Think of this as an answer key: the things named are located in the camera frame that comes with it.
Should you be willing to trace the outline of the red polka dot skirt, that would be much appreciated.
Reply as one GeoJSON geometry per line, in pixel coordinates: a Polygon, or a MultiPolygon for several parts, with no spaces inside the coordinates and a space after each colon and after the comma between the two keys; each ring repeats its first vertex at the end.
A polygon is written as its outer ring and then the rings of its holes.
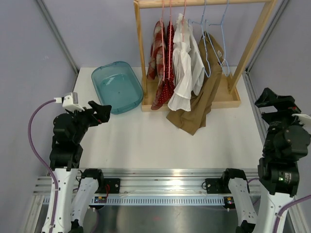
{"type": "Polygon", "coordinates": [[[174,27],[169,23],[165,37],[165,75],[162,84],[162,90],[159,97],[159,104],[163,105],[168,102],[175,89],[174,85],[174,69],[173,69],[173,36],[174,27]]]}

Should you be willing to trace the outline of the red plaid skirt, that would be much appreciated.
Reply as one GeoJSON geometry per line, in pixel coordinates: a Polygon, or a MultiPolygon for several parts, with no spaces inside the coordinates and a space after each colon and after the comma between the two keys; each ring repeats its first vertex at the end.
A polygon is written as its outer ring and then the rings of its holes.
{"type": "Polygon", "coordinates": [[[155,24],[154,34],[153,34],[153,42],[151,45],[150,52],[150,61],[148,65],[147,79],[155,80],[158,77],[158,84],[156,89],[155,98],[153,100],[151,109],[158,110],[164,104],[164,99],[162,97],[162,91],[164,88],[163,77],[165,75],[165,51],[166,51],[166,43],[163,41],[165,36],[164,26],[161,24],[161,21],[158,21],[155,24]]]}

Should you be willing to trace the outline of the brown skirt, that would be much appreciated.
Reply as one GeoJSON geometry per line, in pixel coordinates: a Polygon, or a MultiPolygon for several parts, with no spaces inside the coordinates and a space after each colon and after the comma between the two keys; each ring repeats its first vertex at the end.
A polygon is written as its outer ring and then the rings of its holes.
{"type": "MultiPolygon", "coordinates": [[[[206,37],[208,61],[210,63],[211,76],[209,78],[207,76],[204,77],[203,86],[198,96],[196,96],[195,94],[191,95],[191,111],[170,111],[167,115],[168,121],[170,121],[174,126],[186,131],[191,135],[194,135],[199,128],[206,126],[206,115],[211,111],[212,102],[215,99],[222,77],[222,69],[218,64],[216,55],[208,39],[207,32],[204,33],[206,37]]],[[[211,34],[209,35],[213,45],[215,46],[216,51],[220,56],[222,56],[222,47],[211,34]]],[[[198,48],[201,58],[203,60],[203,64],[205,67],[207,67],[207,63],[205,61],[205,49],[203,39],[200,39],[198,48]]]]}

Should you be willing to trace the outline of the white shirt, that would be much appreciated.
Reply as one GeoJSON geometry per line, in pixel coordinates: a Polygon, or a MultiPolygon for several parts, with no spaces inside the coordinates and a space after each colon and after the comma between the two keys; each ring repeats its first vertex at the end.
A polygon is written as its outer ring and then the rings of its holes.
{"type": "Polygon", "coordinates": [[[205,67],[199,52],[198,44],[193,35],[193,27],[189,25],[190,33],[190,65],[191,65],[191,77],[192,77],[192,91],[196,96],[199,95],[203,86],[205,77],[205,67]]]}

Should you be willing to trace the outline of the white ruffled skirt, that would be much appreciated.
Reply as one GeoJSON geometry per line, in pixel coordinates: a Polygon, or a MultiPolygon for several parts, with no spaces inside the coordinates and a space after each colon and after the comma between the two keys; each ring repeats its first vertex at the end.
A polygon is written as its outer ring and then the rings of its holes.
{"type": "Polygon", "coordinates": [[[176,20],[176,30],[173,37],[173,68],[174,68],[174,93],[168,102],[172,111],[190,111],[190,98],[192,91],[192,77],[190,65],[190,33],[189,27],[184,22],[184,42],[181,33],[182,14],[176,20]]]}

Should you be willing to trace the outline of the blue wire hanger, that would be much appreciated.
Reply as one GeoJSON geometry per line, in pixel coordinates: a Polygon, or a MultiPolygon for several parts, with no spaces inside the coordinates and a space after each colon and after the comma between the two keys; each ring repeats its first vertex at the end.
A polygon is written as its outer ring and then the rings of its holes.
{"type": "Polygon", "coordinates": [[[210,23],[207,19],[205,19],[204,21],[204,24],[205,24],[205,28],[207,30],[207,36],[208,36],[208,39],[210,41],[210,44],[212,46],[212,49],[216,55],[216,58],[217,58],[217,61],[218,61],[218,64],[220,65],[221,69],[222,69],[222,72],[223,74],[228,77],[230,75],[230,68],[229,68],[229,64],[228,64],[228,61],[226,59],[226,45],[225,45],[225,34],[224,34],[224,28],[223,28],[223,24],[224,24],[224,18],[225,18],[225,15],[226,15],[226,12],[227,12],[227,9],[228,9],[228,6],[229,6],[229,1],[227,0],[226,1],[226,7],[225,7],[225,11],[223,13],[223,16],[221,18],[221,21],[220,23],[210,23]],[[218,54],[218,52],[216,51],[215,49],[215,46],[213,45],[211,39],[210,39],[210,35],[208,33],[208,27],[209,26],[219,26],[221,28],[221,33],[222,33],[222,43],[223,43],[223,52],[222,52],[222,56],[220,56],[218,54]]]}
{"type": "Polygon", "coordinates": [[[190,19],[188,19],[187,23],[188,23],[189,26],[192,26],[193,24],[197,24],[197,25],[200,25],[200,27],[201,27],[202,39],[203,39],[204,49],[205,49],[205,61],[207,63],[207,68],[204,68],[204,71],[205,71],[206,76],[209,78],[211,76],[211,68],[210,68],[210,63],[208,61],[206,37],[205,37],[204,29],[203,29],[203,19],[204,19],[204,16],[205,16],[206,5],[207,5],[207,1],[204,0],[204,9],[203,9],[203,13],[201,15],[201,21],[200,22],[195,22],[195,21],[191,21],[190,19]]]}

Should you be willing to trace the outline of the pink wire hanger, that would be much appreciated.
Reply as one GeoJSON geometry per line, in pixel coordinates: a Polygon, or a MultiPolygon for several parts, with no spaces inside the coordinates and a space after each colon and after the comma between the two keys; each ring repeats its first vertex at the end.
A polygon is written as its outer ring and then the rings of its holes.
{"type": "Polygon", "coordinates": [[[171,67],[172,67],[172,30],[173,30],[173,22],[172,22],[172,1],[170,1],[170,18],[169,18],[169,50],[168,50],[168,80],[171,78],[171,67]]]}
{"type": "Polygon", "coordinates": [[[184,0],[184,11],[183,11],[182,20],[181,20],[182,42],[184,42],[184,22],[185,22],[186,8],[187,8],[187,0],[184,0]]]}
{"type": "Polygon", "coordinates": [[[161,42],[162,42],[162,64],[163,64],[163,77],[162,80],[165,82],[165,42],[164,42],[164,23],[163,23],[163,16],[164,16],[164,0],[162,2],[162,10],[161,10],[161,18],[160,18],[160,24],[161,24],[161,42]]]}

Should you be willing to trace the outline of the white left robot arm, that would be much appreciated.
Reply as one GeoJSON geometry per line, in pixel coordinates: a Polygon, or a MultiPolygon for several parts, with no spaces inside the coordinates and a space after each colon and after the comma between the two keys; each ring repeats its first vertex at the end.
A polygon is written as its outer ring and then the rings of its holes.
{"type": "Polygon", "coordinates": [[[52,186],[43,233],[82,233],[83,220],[95,193],[109,192],[104,174],[98,168],[85,169],[73,196],[83,148],[81,141],[90,127],[107,123],[111,105],[88,102],[90,108],[67,110],[53,120],[50,170],[52,186]]]}

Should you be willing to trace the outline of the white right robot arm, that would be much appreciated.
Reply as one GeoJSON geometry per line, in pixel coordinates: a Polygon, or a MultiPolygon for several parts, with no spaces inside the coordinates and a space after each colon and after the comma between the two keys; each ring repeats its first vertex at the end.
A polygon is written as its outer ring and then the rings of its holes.
{"type": "Polygon", "coordinates": [[[256,212],[250,198],[249,183],[241,169],[227,168],[221,188],[230,192],[238,216],[237,233],[279,233],[284,228],[288,208],[305,199],[294,200],[298,191],[297,162],[308,155],[311,135],[304,129],[301,113],[292,96],[282,96],[265,88],[255,101],[258,108],[275,107],[262,113],[269,125],[259,159],[260,206],[256,212]]]}

